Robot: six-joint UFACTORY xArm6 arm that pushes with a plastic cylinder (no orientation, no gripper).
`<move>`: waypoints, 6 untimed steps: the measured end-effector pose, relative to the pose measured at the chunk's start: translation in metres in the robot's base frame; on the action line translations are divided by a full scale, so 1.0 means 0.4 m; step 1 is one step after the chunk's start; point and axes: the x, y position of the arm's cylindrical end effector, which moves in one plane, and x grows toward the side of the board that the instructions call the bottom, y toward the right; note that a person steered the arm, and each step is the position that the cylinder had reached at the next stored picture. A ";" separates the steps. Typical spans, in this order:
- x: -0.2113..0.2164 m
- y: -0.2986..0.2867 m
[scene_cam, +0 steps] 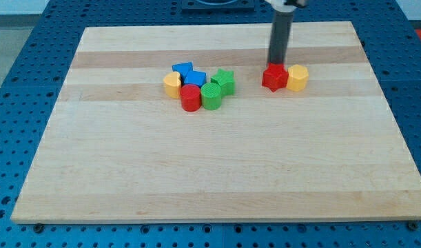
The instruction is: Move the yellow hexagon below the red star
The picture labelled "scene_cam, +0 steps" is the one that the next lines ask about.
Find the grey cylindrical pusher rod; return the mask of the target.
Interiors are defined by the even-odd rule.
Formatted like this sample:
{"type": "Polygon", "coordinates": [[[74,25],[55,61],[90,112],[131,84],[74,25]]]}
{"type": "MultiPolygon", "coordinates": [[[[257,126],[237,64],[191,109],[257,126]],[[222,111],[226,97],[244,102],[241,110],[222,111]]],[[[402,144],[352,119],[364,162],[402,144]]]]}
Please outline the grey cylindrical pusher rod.
{"type": "Polygon", "coordinates": [[[275,11],[271,23],[271,35],[267,57],[268,63],[283,64],[285,62],[293,19],[293,12],[275,11]]]}

